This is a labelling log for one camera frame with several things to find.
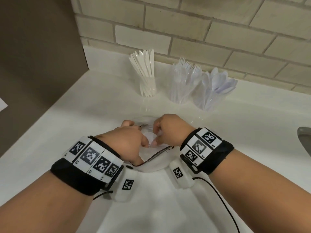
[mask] dark panel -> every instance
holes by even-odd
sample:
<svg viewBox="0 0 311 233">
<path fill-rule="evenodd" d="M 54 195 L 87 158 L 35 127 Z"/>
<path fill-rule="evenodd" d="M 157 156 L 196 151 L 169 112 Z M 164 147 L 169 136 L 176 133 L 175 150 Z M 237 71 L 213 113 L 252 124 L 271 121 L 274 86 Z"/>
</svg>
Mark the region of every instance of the dark panel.
<svg viewBox="0 0 311 233">
<path fill-rule="evenodd" d="M 0 156 L 87 70 L 70 0 L 0 0 Z"/>
</svg>

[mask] brick wall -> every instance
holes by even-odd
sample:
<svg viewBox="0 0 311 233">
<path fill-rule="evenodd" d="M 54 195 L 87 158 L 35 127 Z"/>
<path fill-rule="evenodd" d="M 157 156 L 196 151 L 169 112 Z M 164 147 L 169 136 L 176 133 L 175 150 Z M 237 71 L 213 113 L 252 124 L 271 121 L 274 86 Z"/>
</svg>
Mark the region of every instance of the brick wall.
<svg viewBox="0 0 311 233">
<path fill-rule="evenodd" d="M 72 0 L 81 41 L 311 94 L 311 0 Z"/>
</svg>

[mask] white paper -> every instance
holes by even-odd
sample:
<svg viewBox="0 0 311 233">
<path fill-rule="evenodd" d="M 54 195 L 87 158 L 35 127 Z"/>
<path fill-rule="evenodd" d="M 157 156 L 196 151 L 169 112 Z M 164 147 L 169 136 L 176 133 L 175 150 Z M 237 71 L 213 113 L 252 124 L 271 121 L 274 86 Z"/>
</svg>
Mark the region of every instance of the white paper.
<svg viewBox="0 0 311 233">
<path fill-rule="evenodd" d="M 7 107 L 7 104 L 0 98 L 0 111 L 4 110 Z"/>
</svg>

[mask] black cable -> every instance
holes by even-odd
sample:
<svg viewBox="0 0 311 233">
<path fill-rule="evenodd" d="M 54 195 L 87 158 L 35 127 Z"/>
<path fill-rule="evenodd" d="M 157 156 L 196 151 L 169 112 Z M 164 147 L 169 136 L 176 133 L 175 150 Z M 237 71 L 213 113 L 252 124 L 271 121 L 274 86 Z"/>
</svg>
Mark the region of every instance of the black cable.
<svg viewBox="0 0 311 233">
<path fill-rule="evenodd" d="M 233 218 L 233 216 L 232 216 L 232 214 L 231 214 L 231 212 L 229 211 L 229 209 L 227 208 L 227 206 L 226 206 L 226 204 L 224 203 L 224 201 L 222 200 L 222 198 L 221 198 L 221 196 L 220 196 L 220 194 L 218 193 L 218 191 L 215 189 L 215 187 L 213 187 L 212 186 L 212 184 L 211 183 L 209 183 L 207 180 L 205 180 L 204 178 L 201 178 L 201 177 L 193 177 L 192 178 L 193 180 L 196 180 L 196 179 L 201 179 L 201 180 L 203 180 L 203 181 L 205 181 L 207 184 L 209 184 L 212 188 L 213 188 L 213 190 L 216 192 L 216 194 L 218 195 L 218 197 L 220 198 L 220 200 L 222 201 L 222 203 L 224 204 L 224 206 L 225 206 L 225 208 L 227 209 L 227 211 L 228 211 L 228 213 L 230 214 L 230 216 L 231 216 L 231 218 L 232 218 L 232 220 L 234 221 L 234 224 L 235 224 L 235 226 L 236 226 L 236 229 L 238 230 L 238 233 L 240 233 L 240 230 L 239 230 L 239 227 L 238 227 L 238 224 L 236 224 L 236 221 L 235 221 L 235 219 Z"/>
<path fill-rule="evenodd" d="M 96 196 L 93 200 L 97 199 L 98 197 L 100 197 L 100 196 L 102 196 L 102 195 L 104 195 L 104 194 L 111 194 L 112 192 L 113 192 L 113 191 L 110 190 L 110 191 L 106 191 L 106 192 L 104 192 L 104 193 L 101 193 L 101 194 L 99 194 L 98 196 Z"/>
</svg>

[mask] person's right hand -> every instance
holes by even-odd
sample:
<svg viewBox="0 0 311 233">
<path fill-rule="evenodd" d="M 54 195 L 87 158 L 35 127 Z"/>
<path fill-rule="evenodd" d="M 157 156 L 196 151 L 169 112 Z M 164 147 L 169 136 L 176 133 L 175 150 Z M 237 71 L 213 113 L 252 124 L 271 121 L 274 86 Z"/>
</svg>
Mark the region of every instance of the person's right hand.
<svg viewBox="0 0 311 233">
<path fill-rule="evenodd" d="M 164 114 L 153 124 L 153 133 L 158 137 L 152 142 L 152 146 L 168 144 L 171 146 L 181 146 L 187 136 L 195 128 L 182 120 L 176 114 Z"/>
</svg>

